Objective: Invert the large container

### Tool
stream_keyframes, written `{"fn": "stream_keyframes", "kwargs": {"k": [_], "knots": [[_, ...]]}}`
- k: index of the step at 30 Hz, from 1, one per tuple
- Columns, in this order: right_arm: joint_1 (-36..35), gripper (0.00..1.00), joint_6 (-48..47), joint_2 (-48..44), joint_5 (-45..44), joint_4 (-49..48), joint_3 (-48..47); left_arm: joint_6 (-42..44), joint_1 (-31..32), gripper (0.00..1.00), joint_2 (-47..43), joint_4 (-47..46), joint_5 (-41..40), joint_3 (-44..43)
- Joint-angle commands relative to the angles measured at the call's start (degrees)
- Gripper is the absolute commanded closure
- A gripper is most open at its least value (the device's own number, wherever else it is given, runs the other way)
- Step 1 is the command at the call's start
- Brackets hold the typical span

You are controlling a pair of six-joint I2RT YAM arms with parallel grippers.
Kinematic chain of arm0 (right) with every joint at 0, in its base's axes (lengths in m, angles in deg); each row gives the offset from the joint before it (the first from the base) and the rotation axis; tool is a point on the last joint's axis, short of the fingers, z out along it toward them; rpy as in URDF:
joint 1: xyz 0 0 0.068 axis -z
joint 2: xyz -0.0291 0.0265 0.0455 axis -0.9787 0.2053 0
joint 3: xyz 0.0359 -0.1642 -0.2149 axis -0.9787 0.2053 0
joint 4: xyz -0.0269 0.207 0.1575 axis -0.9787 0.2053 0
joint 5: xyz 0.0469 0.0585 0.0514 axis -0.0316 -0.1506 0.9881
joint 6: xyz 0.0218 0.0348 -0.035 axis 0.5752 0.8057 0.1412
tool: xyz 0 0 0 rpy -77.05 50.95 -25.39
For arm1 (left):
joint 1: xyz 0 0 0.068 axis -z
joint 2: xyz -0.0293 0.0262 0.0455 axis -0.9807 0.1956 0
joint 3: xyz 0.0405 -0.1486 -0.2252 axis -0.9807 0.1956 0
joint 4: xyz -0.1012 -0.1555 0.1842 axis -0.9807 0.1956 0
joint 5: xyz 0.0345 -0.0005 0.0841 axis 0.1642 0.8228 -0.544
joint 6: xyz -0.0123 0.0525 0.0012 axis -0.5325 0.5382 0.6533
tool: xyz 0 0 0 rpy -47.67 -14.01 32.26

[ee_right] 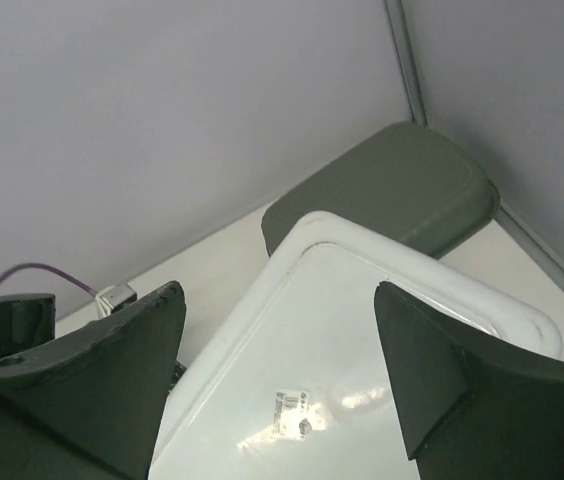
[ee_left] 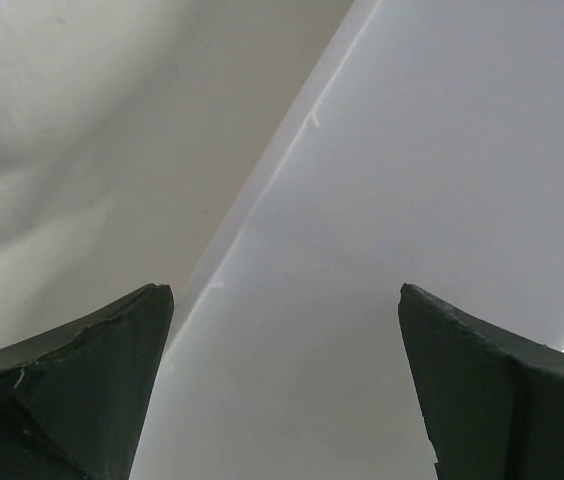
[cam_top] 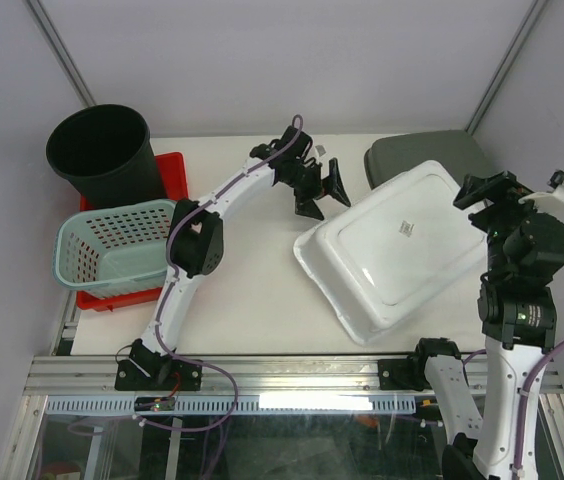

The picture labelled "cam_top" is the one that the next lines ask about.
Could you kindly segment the grey-green plastic tray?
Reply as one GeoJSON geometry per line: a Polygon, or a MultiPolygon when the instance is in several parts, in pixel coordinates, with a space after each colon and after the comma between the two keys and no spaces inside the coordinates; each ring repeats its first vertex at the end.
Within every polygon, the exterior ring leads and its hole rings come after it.
{"type": "Polygon", "coordinates": [[[364,169],[370,188],[375,189],[429,160],[440,163],[459,185],[467,174],[484,178],[496,173],[494,163],[464,130],[380,138],[365,152],[364,169]]]}

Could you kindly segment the white plastic tub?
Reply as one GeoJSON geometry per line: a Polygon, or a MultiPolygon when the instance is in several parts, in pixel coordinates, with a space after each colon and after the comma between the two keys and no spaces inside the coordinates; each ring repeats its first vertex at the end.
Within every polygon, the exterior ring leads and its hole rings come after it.
{"type": "Polygon", "coordinates": [[[355,343],[411,318],[485,259],[485,234],[453,204],[459,190],[428,160],[295,240],[297,262],[355,343]]]}

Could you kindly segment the black plastic bucket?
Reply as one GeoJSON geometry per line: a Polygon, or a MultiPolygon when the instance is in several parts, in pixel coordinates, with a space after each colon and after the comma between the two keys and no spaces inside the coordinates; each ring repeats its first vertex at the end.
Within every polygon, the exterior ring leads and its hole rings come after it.
{"type": "Polygon", "coordinates": [[[97,105],[69,116],[49,136],[46,158],[96,209],[167,196],[148,124],[128,106],[97,105]]]}

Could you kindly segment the light blue perforated basket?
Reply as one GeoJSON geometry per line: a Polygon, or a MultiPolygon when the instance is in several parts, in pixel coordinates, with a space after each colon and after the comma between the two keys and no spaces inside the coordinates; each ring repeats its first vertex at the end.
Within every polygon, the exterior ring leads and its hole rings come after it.
{"type": "Polygon", "coordinates": [[[159,199],[73,215],[56,235],[54,278],[98,299],[162,286],[175,206],[159,199]]]}

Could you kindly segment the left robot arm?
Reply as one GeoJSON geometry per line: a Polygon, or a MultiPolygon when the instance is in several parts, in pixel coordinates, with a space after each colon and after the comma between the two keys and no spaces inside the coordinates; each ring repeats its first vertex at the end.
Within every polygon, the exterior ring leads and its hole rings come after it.
{"type": "Polygon", "coordinates": [[[327,175],[322,167],[297,114],[281,137],[255,146],[242,167],[217,188],[197,200],[176,202],[166,241],[165,282],[152,319],[129,354],[146,386],[156,389],[170,380],[183,321],[202,281],[223,259],[224,223],[232,214],[277,184],[291,188],[294,212],[301,217],[322,221],[317,202],[324,197],[351,205],[338,160],[328,161],[327,175]]]}

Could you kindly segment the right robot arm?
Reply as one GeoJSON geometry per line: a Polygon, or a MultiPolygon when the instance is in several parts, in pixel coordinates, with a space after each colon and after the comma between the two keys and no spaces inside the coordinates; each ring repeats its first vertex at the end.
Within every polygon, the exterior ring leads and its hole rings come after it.
{"type": "Polygon", "coordinates": [[[564,266],[564,223],[510,172],[455,182],[435,161],[396,176],[335,218],[301,234],[294,255],[351,339],[368,344],[480,262],[485,338],[483,408],[457,345],[423,338],[390,379],[431,389],[447,443],[447,479],[534,479],[535,426],[545,366],[555,351],[550,285],[564,266]]]}

